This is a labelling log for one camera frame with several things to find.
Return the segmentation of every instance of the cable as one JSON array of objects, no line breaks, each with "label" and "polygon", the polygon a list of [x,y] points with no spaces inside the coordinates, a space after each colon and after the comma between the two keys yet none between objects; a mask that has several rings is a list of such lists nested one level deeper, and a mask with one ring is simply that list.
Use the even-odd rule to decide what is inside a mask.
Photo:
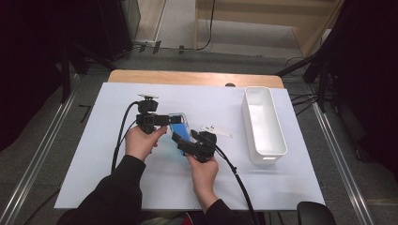
[{"label": "cable", "polygon": [[[284,63],[284,68],[287,68],[287,64],[288,64],[291,60],[293,60],[293,59],[305,59],[305,58],[304,58],[304,57],[293,57],[293,58],[290,58],[290,59],[288,59],[288,60]],[[302,75],[298,75],[298,74],[293,74],[293,73],[291,73],[291,72],[289,72],[289,74],[292,75],[293,77],[302,76]]]},{"label": "cable", "polygon": [[57,195],[59,193],[59,191],[61,190],[61,188],[57,189],[46,201],[44,201],[36,210],[35,212],[33,212],[33,214],[29,217],[29,219],[24,223],[24,225],[28,225],[30,224],[30,222],[32,222],[33,218],[36,216],[36,214],[38,213],[38,211],[40,211],[40,209],[42,207],[44,207],[44,205],[46,205],[55,195]]},{"label": "cable", "polygon": [[308,104],[304,109],[302,109],[300,112],[296,113],[296,116],[300,115],[301,113],[303,113],[304,111],[306,111],[308,108],[310,108],[312,105],[314,104],[314,102],[311,102],[310,104]]},{"label": "cable", "polygon": [[124,138],[126,137],[126,134],[127,134],[127,131],[126,131],[126,133],[125,133],[125,135],[123,136],[123,139],[122,139],[122,133],[123,133],[124,124],[126,123],[126,118],[127,118],[128,114],[129,114],[129,111],[130,111],[131,107],[132,107],[133,105],[138,105],[138,104],[139,104],[138,101],[132,102],[132,103],[129,105],[129,107],[126,109],[125,115],[123,116],[122,125],[120,126],[119,136],[118,136],[118,138],[117,138],[117,144],[116,144],[115,151],[114,151],[114,158],[113,158],[113,160],[112,160],[112,169],[111,169],[111,172],[112,172],[112,173],[114,172],[114,170],[115,170],[115,168],[116,168],[117,155],[118,155],[118,153],[119,153],[120,145],[122,144],[122,142],[123,142],[123,140],[124,140]]},{"label": "cable", "polygon": [[279,221],[281,222],[281,224],[284,225],[281,212],[278,212],[278,218],[279,218]]},{"label": "cable", "polygon": [[256,216],[255,213],[254,213],[254,209],[253,209],[253,206],[252,206],[252,202],[251,202],[251,200],[250,200],[250,197],[249,197],[249,193],[248,193],[248,191],[246,190],[245,186],[243,185],[243,182],[242,182],[242,180],[240,179],[239,175],[237,174],[237,167],[235,167],[234,165],[232,165],[232,163],[229,161],[229,159],[228,159],[228,157],[226,156],[226,154],[221,150],[221,148],[220,148],[219,146],[217,146],[217,144],[215,144],[215,143],[213,143],[213,144],[214,144],[214,146],[216,147],[217,153],[220,155],[220,157],[222,157],[222,158],[226,161],[226,163],[228,163],[229,167],[230,167],[231,170],[232,170],[232,173],[234,173],[234,176],[235,176],[235,178],[237,179],[237,182],[239,183],[240,188],[242,189],[243,195],[245,196],[246,203],[247,203],[248,206],[249,206],[249,211],[250,211],[250,214],[252,215],[252,219],[253,219],[254,224],[259,224],[258,218],[257,218],[257,216]]},{"label": "cable", "polygon": [[[209,37],[208,37],[208,41],[207,44],[200,48],[200,49],[176,49],[176,48],[159,48],[160,50],[171,50],[171,51],[183,51],[183,52],[199,52],[204,50],[205,48],[207,48],[208,44],[210,44],[211,41],[211,34],[212,34],[212,27],[213,27],[213,18],[214,18],[214,6],[216,5],[216,0],[213,0],[213,6],[211,8],[211,16],[210,16],[210,31],[209,31]],[[146,48],[150,48],[150,49],[155,49],[156,47],[153,47],[151,45],[140,45],[140,46],[145,46]],[[133,48],[130,52],[135,51],[135,50],[140,50],[141,47],[139,48]]]}]

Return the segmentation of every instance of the wooden table edge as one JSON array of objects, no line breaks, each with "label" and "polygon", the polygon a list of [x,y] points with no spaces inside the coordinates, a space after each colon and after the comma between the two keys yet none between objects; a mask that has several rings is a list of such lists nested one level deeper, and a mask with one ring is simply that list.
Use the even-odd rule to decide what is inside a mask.
[{"label": "wooden table edge", "polygon": [[111,72],[108,83],[152,83],[210,86],[225,86],[227,83],[233,83],[237,87],[265,86],[270,88],[284,88],[281,77],[276,75],[164,70],[116,69]]}]

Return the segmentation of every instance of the black jacket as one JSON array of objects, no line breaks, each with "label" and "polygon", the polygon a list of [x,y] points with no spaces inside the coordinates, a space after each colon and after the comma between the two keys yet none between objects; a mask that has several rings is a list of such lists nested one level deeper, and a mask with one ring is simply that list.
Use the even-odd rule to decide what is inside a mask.
[{"label": "black jacket", "polygon": [[[58,224],[138,224],[143,198],[140,180],[144,169],[145,164],[140,159],[124,156],[115,171],[103,178],[76,210],[61,217]],[[252,224],[222,200],[207,209],[206,221],[209,225]]]}]

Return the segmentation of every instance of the white tabletop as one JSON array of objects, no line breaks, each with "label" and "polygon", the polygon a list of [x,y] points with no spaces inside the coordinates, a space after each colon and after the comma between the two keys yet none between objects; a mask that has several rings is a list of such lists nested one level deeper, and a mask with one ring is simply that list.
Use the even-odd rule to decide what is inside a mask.
[{"label": "white tabletop", "polygon": [[[287,154],[273,165],[251,163],[241,103],[244,89],[199,85],[104,83],[75,156],[70,164],[55,208],[76,208],[111,172],[112,157],[125,110],[142,100],[139,92],[160,96],[157,114],[185,113],[190,128],[202,125],[227,130],[233,138],[218,136],[217,145],[237,167],[237,172],[258,211],[296,210],[299,202],[325,203],[314,174],[307,148],[290,98],[285,89],[270,89],[287,146]],[[136,106],[130,110],[125,128],[134,121]],[[124,155],[124,144],[118,161]],[[216,156],[220,169],[215,181],[216,195],[234,210],[248,206],[227,163]],[[191,167],[179,155],[171,132],[145,161],[141,180],[143,209],[200,209],[192,191]]]}]

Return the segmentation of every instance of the white storage bin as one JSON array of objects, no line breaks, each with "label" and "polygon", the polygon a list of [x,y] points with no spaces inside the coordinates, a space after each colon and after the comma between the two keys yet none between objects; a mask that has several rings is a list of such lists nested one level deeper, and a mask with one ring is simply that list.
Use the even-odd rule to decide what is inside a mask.
[{"label": "white storage bin", "polygon": [[254,164],[272,164],[287,152],[272,94],[266,87],[246,87],[243,119]]}]

